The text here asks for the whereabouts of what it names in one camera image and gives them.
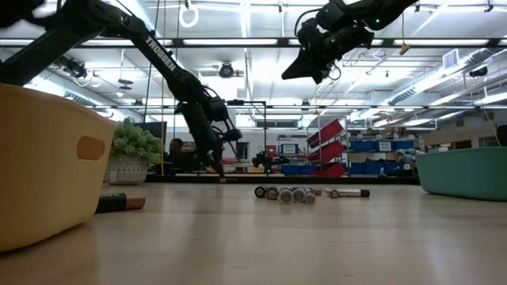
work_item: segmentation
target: window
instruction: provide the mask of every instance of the window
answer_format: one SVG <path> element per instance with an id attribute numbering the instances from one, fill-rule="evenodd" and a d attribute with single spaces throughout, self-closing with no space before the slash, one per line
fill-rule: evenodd
<path id="1" fill-rule="evenodd" d="M 494 147 L 498 146 L 497 138 L 494 136 L 480 138 L 478 140 L 478 147 Z"/>

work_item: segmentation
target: potted plant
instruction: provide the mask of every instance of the potted plant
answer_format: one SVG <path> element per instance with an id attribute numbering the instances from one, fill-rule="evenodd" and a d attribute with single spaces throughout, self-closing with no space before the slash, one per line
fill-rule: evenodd
<path id="1" fill-rule="evenodd" d="M 114 131 L 105 182 L 111 185 L 143 183 L 150 165 L 162 160 L 163 150 L 161 139 L 125 119 Z"/>

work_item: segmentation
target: yellow bin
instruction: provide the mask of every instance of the yellow bin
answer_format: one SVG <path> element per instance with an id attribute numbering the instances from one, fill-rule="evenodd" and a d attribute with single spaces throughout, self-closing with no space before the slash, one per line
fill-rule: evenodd
<path id="1" fill-rule="evenodd" d="M 114 125 L 55 95 L 0 84 L 0 252 L 90 219 Z"/>

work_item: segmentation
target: red shelf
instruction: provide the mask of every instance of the red shelf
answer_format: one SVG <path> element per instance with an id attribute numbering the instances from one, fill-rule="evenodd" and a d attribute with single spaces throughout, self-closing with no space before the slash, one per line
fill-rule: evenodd
<path id="1" fill-rule="evenodd" d="M 347 171 L 339 162 L 329 163 L 322 167 L 322 177 L 342 177 Z M 320 169 L 315 170 L 311 176 L 320 176 Z"/>
<path id="2" fill-rule="evenodd" d="M 332 142 L 322 148 L 322 163 L 328 163 L 333 158 L 345 152 L 345 147 L 339 142 Z M 309 162 L 320 162 L 320 150 L 315 151 L 308 157 Z"/>
<path id="3" fill-rule="evenodd" d="M 339 120 L 334 120 L 333 122 L 329 123 L 327 126 L 325 126 L 321 131 L 320 139 L 322 143 L 327 142 L 328 140 L 332 139 L 336 135 L 339 135 L 343 131 L 343 127 L 340 124 Z M 308 145 L 311 148 L 315 148 L 319 145 L 318 140 L 318 133 L 313 134 L 307 141 Z"/>

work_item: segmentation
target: green plant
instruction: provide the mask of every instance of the green plant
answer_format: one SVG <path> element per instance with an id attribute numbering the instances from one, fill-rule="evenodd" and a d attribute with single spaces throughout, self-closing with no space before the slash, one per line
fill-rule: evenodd
<path id="1" fill-rule="evenodd" d="M 127 155 L 144 158 L 149 163 L 160 163 L 164 145 L 161 139 L 155 138 L 149 131 L 134 127 L 129 119 L 120 123 L 114 131 L 111 155 Z"/>

